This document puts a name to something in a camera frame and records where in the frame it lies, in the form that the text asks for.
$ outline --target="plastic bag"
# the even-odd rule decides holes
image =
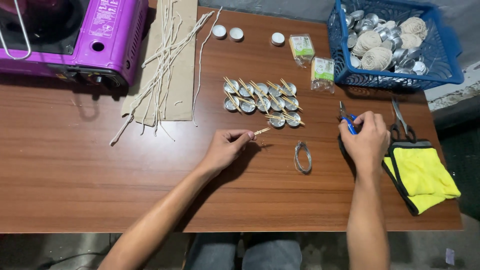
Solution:
[[[312,61],[312,84],[311,90],[334,93],[334,67],[335,63],[331,58],[315,57]]]
[[[302,68],[307,68],[305,63],[310,63],[315,55],[315,49],[313,48],[310,35],[291,35],[288,42],[295,62]]]

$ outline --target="yellow microfiber towel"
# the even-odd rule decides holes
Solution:
[[[445,199],[460,196],[437,150],[427,140],[415,144],[394,142],[384,157],[383,167],[414,216]]]

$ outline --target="blue plastic basket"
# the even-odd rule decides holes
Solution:
[[[387,21],[406,20],[413,16],[424,20],[428,35],[420,48],[425,58],[424,63],[429,68],[427,75],[354,68],[347,47],[345,13],[340,4],[347,6],[347,12],[364,10],[365,15],[375,13]],[[338,84],[427,90],[444,84],[461,84],[464,80],[456,60],[462,53],[458,37],[452,28],[444,26],[441,13],[433,4],[406,0],[336,0],[328,19],[328,40],[330,54],[335,60],[335,82]]]

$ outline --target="green label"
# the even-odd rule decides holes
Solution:
[[[308,37],[292,37],[295,55],[313,55],[313,47]]]
[[[315,78],[333,81],[333,61],[315,58]]]

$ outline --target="scissors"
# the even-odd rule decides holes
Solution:
[[[402,122],[403,130],[405,130],[405,138],[407,139],[407,141],[415,144],[417,142],[417,135],[415,134],[415,131],[413,130],[413,128],[407,125],[407,123],[405,123],[405,121],[403,120],[402,114],[400,113],[400,109],[398,108],[398,101],[393,97],[392,97],[392,104],[396,114],[396,123],[390,126],[392,141],[397,142],[401,140],[400,122]]]
[[[345,119],[347,121],[348,130],[353,135],[358,134],[353,125],[353,121],[355,121],[356,118],[357,117],[355,115],[347,113],[347,109],[345,108],[345,105],[343,104],[342,101],[340,101],[340,119]]]

